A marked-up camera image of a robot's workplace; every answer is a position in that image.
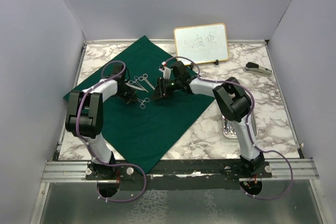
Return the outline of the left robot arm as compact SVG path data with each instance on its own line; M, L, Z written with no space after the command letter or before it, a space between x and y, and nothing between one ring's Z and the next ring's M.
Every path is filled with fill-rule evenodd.
M65 120L66 131L82 140L91 156L91 162L98 168L99 175L110 179L116 172L116 159L107 147L102 135L103 104L110 97L119 97L126 104L137 100L135 89L125 80L127 67L124 62L112 62L112 73L101 76L93 86L69 93Z

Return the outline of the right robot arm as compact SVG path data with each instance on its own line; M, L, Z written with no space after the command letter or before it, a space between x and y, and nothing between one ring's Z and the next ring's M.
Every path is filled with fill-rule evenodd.
M158 100L173 95L181 90L187 94L200 94L215 98L222 116L229 120L236 133L239 147L241 171L246 177L254 177L265 164L264 155L255 145L255 134L251 125L254 102L236 78L229 78L223 83L205 80L199 75L192 76L187 66L177 61L169 68L162 62L159 70L163 76L157 78L157 85L152 95Z

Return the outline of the steel hemostat clamp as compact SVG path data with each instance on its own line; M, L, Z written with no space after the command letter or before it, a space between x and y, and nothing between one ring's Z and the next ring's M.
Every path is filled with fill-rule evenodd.
M146 104L150 102L150 99L149 98L144 98L144 99L137 98L137 101L140 103L139 107L141 109L145 109L146 108Z

